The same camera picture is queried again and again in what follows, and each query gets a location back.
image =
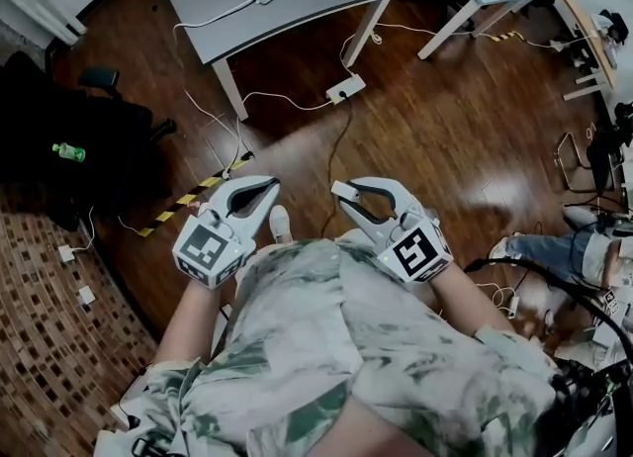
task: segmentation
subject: green bottle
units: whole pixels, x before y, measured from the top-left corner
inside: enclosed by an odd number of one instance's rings
[[[82,162],[86,159],[86,150],[81,147],[73,147],[66,142],[61,144],[53,144],[52,150],[59,154],[60,158]]]

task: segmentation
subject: white shoe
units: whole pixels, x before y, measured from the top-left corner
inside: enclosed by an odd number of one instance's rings
[[[504,237],[488,253],[488,258],[508,258],[507,254],[507,237]]]
[[[270,232],[273,234],[275,242],[292,242],[293,237],[290,234],[290,217],[284,206],[277,205],[270,210],[268,225],[270,226]]]

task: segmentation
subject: office chair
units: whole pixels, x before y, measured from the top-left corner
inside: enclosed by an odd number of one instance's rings
[[[44,183],[54,196],[48,215],[65,229],[76,229],[78,212],[93,206],[121,214],[138,182],[154,177],[146,166],[152,147],[176,131],[170,119],[153,129],[151,112],[123,100],[118,79],[105,67],[83,72],[81,86],[109,95],[93,97],[55,83],[23,52],[0,67],[0,182]],[[85,149],[85,160],[60,158],[52,145],[62,142]]]

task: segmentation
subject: wooden floor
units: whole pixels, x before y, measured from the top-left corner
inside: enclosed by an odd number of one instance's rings
[[[305,107],[322,103],[324,91],[346,77],[338,52],[362,14],[363,8],[357,8],[320,18],[232,57],[229,64],[242,96],[264,91],[286,94]],[[433,29],[438,15],[434,0],[394,0],[382,21]],[[213,71],[200,64],[184,35],[183,75],[171,38],[178,19],[169,0],[107,0],[85,22],[90,31],[81,45],[57,54],[55,78],[74,87],[87,66],[117,68],[127,100],[150,108],[156,122],[176,120],[179,133],[161,142],[168,167],[164,178],[174,198],[220,169],[210,145],[224,161],[232,158],[232,137],[209,124],[183,92],[186,85],[202,107],[234,122]],[[532,10],[529,20],[506,17],[495,32],[510,30],[543,43],[562,24],[540,9]],[[578,75],[569,62],[518,39],[497,44],[470,37],[455,37],[432,60],[420,61],[416,53],[429,35],[377,31],[382,44],[369,41],[353,67],[367,88],[352,99],[354,120],[334,158],[333,177],[400,180],[437,211],[461,264],[486,255],[503,233],[530,232],[537,221],[546,233],[562,231],[558,206],[567,196],[553,150],[565,131],[584,139],[596,121],[591,96],[569,103],[561,98],[576,86]],[[278,177],[279,202],[290,212],[295,238],[317,236],[330,211],[327,159],[347,120],[347,106],[302,112],[281,99],[253,97],[247,109],[250,118],[242,131],[256,158],[236,175]],[[136,228],[171,202],[131,200],[123,218]],[[183,210],[145,239],[97,220],[114,266],[159,331],[187,282],[170,253],[186,215]],[[339,212],[326,235],[349,228],[350,221]],[[268,240],[266,230],[259,240]],[[491,269],[480,278],[498,276]]]

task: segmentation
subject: yellow and black tape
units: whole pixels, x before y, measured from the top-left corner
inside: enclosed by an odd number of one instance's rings
[[[507,41],[511,39],[512,37],[519,37],[522,41],[525,42],[525,38],[519,32],[509,32],[503,35],[491,36],[491,39],[493,39],[495,42],[501,42],[501,41]]]
[[[248,160],[250,160],[253,157],[254,155],[251,151],[245,153],[239,160],[237,160],[229,168],[229,170],[238,169],[242,165],[245,165],[248,162]],[[200,195],[202,192],[221,183],[223,181],[222,173],[223,172],[219,170],[210,178],[205,179],[204,181],[199,183],[198,186],[196,186],[193,190],[187,192],[185,195],[179,198],[176,202],[174,202],[171,206],[169,206],[169,208],[166,211],[163,211],[162,213],[160,213],[160,215],[158,215],[153,220],[153,222],[151,222],[149,226],[139,230],[138,235],[140,235],[141,237],[147,237],[153,231],[158,229],[158,227],[164,224],[167,220],[169,220],[172,216],[174,216],[179,210],[181,210],[182,208],[186,208],[187,205],[191,201],[193,201],[196,197],[198,197],[198,195]]]

